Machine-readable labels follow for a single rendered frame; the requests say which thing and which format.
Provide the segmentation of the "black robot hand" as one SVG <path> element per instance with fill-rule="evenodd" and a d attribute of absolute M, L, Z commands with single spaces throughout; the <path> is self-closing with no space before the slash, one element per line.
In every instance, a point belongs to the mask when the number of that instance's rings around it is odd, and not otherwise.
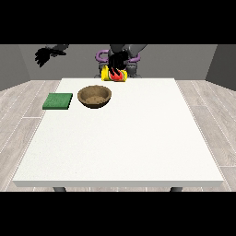
<path fill-rule="evenodd" d="M 35 61 L 39 65 L 39 67 L 42 67 L 45 65 L 49 60 L 52 55 L 65 55 L 65 52 L 60 51 L 60 50 L 55 50 L 51 48 L 40 48 L 36 53 L 35 53 Z"/>
<path fill-rule="evenodd" d="M 126 68 L 126 61 L 129 59 L 128 52 L 122 50 L 118 53 L 114 53 L 112 50 L 109 50 L 109 63 L 108 68 L 112 76 L 119 75 L 120 70 Z"/>

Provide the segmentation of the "brown wooden bowl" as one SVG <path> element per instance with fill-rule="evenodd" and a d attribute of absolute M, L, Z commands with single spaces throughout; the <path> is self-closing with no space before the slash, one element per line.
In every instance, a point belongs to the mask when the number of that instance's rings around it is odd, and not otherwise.
<path fill-rule="evenodd" d="M 99 109 L 105 106 L 111 99 L 112 92 L 99 85 L 87 86 L 77 93 L 78 100 L 87 108 Z"/>

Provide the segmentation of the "green square pad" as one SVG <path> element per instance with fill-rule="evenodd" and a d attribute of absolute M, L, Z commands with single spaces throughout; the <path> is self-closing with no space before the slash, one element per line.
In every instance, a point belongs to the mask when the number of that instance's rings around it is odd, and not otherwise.
<path fill-rule="evenodd" d="M 72 93 L 50 93 L 42 108 L 44 110 L 67 110 L 72 98 Z"/>

